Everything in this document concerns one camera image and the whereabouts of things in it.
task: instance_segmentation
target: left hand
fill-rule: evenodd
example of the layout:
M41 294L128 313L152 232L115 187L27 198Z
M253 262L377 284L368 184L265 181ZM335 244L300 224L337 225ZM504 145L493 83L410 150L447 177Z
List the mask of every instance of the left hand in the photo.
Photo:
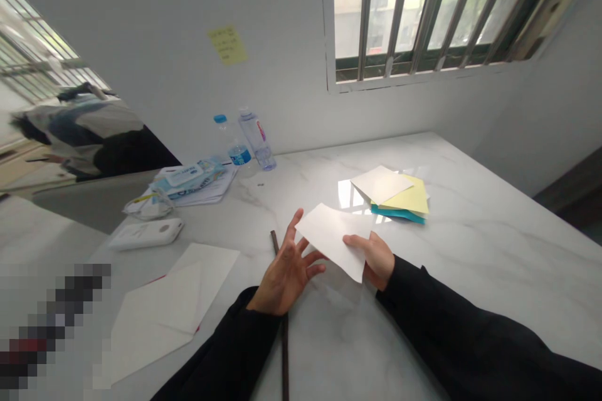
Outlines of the left hand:
M272 264L265 271L263 280L247 305L247 310L257 310L269 315L284 315L303 293L305 285L314 276L326 271L323 264L313 265L316 260L325 259L322 253L314 251L305 257L301 254L309 244L302 238L295 244L295 226L303 216L303 209L297 210L288 225L287 234Z
M61 164L62 162L65 161L65 159L63 157L59 157L58 155L53 155L53 154L44 154L43 157L48 159L48 163Z

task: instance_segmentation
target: plastic bottle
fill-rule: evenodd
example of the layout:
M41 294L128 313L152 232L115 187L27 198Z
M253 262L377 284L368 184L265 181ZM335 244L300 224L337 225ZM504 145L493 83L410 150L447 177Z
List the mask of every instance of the plastic bottle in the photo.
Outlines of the plastic bottle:
M224 115L213 117L214 122L218 125L221 135L221 141L227 146L227 153L230 160L239 167L246 169L251 166L251 153L244 144L238 142L232 126L228 123L228 119Z
M259 124L257 115L249 111L248 107L239 108L238 112L240 113L238 123L243 129L246 139L253 148L259 166L263 170L274 169L276 167L276 160L274 160L272 150L265 138L265 132L263 131L261 124Z

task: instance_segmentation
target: yellow paper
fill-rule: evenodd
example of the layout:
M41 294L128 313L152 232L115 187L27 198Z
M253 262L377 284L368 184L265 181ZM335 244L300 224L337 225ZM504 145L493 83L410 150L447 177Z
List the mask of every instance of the yellow paper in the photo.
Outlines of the yellow paper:
M400 192L396 196L393 196L378 207L386 210L404 209L410 210L411 212L427 214L428 204L426 203L425 183L416 177L410 177L406 174L402 175L414 183L414 186Z
M247 60L245 46L233 26L211 30L207 35L226 66Z

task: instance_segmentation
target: chopstick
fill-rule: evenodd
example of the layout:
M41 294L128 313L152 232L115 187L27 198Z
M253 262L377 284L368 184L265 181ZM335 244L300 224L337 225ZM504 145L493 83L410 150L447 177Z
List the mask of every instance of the chopstick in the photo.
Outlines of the chopstick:
M270 232L272 235L272 244L274 245L274 253L278 255L278 239L276 232ZM282 400L288 401L288 313L284 315L282 320Z

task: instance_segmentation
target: wet wipes package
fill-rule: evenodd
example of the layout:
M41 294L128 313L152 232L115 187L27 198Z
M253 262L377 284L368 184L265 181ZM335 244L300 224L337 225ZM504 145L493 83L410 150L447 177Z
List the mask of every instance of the wet wipes package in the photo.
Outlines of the wet wipes package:
M225 171L226 168L216 160L201 160L197 164L158 175L150 188L154 192L165 193L174 201L205 188Z

